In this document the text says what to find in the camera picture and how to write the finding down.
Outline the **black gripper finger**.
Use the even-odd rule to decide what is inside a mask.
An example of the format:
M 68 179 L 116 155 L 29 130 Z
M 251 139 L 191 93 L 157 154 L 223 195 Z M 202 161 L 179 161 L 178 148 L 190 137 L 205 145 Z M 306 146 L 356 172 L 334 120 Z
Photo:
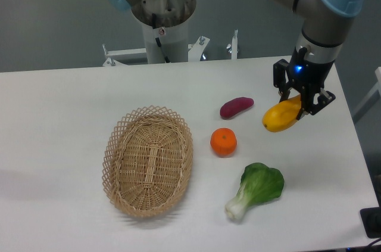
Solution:
M 292 89 L 292 80 L 288 79 L 288 67 L 289 63 L 285 59 L 281 59 L 273 64 L 273 86 L 278 89 L 280 102 L 289 99 Z
M 302 87 L 300 97 L 301 108 L 296 116 L 297 120 L 300 120 L 307 114 L 312 116 L 317 114 L 336 99 L 333 93 L 325 91 L 323 88 L 320 88 L 320 92 L 316 93 L 305 86 Z

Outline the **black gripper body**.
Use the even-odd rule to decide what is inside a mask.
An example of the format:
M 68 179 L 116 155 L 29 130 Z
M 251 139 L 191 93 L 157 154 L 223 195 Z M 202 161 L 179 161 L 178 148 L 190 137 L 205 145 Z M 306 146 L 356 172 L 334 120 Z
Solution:
M 334 61 L 324 64 L 313 63 L 305 59 L 306 53 L 307 49 L 304 47 L 299 52 L 293 51 L 287 66 L 287 76 L 291 87 L 298 92 L 306 90 L 309 94 L 317 94 L 324 88 L 324 82 Z

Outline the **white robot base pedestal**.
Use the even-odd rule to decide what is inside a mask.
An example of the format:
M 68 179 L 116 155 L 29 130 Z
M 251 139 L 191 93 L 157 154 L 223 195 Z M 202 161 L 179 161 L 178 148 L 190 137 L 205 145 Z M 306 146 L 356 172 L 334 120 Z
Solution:
M 188 23 L 195 8 L 196 0 L 142 0 L 132 7 L 149 61 L 155 57 L 158 64 L 187 61 Z

